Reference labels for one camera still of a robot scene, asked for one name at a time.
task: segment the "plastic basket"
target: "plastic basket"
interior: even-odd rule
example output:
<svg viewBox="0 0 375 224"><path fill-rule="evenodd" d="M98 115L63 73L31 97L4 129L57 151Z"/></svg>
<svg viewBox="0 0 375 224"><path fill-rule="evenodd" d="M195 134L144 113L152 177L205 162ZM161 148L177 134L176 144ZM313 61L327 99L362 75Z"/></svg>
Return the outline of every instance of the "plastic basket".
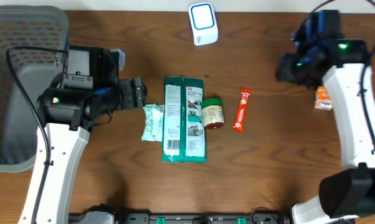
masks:
<svg viewBox="0 0 375 224"><path fill-rule="evenodd" d="M0 6L0 172L20 172L33 167L37 123L13 85L7 68L6 50L28 45L64 49L69 21L51 6ZM38 50L13 50L11 58L33 102L49 86L63 55Z"/></svg>

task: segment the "orange label item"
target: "orange label item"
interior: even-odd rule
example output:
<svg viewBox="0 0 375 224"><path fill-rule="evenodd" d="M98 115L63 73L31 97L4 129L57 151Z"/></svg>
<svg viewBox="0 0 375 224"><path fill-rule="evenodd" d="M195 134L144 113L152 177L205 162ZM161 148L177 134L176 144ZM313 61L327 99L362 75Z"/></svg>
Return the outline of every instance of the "orange label item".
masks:
<svg viewBox="0 0 375 224"><path fill-rule="evenodd" d="M323 110L331 110L333 108L330 95L324 86L319 86L315 93L315 108Z"/></svg>
<svg viewBox="0 0 375 224"><path fill-rule="evenodd" d="M247 112L247 106L249 105L249 99L251 95L251 90L243 88L242 97L240 99L239 107L237 108L236 119L233 125L233 129L238 132L243 132L243 123L245 118L245 113Z"/></svg>

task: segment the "wooden table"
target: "wooden table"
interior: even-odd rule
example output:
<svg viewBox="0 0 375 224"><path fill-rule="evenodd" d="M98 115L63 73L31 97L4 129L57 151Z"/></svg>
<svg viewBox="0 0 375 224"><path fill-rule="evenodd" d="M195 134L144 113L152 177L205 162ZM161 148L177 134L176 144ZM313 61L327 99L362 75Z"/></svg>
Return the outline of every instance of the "wooden table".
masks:
<svg viewBox="0 0 375 224"><path fill-rule="evenodd" d="M186 12L67 15L71 43L126 53L120 77L142 77L148 103L164 103L165 76L203 78L206 96L221 97L226 120L207 132L207 163L171 164L161 162L160 142L141 141L143 110L117 112L92 132L71 212L99 203L153 213L281 210L312 198L321 179L340 171L333 112L313 108L313 91L275 79L281 54L294 51L290 34L306 14L217 13L219 39L202 47L193 44ZM371 46L375 16L344 15L343 30ZM375 95L375 58L373 69ZM252 97L244 132L237 133L232 125L242 87ZM0 223L18 221L30 178L31 172L0 174ZM375 223L375 216L358 222Z"/></svg>

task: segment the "jar with green lid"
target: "jar with green lid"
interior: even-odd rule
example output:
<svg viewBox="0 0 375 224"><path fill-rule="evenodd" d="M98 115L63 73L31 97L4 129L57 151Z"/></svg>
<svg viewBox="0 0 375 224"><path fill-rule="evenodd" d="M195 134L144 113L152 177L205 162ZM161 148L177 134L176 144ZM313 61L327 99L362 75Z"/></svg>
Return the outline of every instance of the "jar with green lid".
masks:
<svg viewBox="0 0 375 224"><path fill-rule="evenodd" d="M204 127L208 129L216 129L225 124L221 99L206 99L201 103L201 108Z"/></svg>

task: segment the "small white box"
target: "small white box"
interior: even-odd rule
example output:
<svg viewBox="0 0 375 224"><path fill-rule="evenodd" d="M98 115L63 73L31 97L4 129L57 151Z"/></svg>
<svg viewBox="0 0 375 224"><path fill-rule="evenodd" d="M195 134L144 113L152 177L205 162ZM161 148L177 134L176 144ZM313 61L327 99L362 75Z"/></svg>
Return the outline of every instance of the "small white box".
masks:
<svg viewBox="0 0 375 224"><path fill-rule="evenodd" d="M214 8L209 2L191 5L189 17L195 45L211 44L218 40L218 25Z"/></svg>

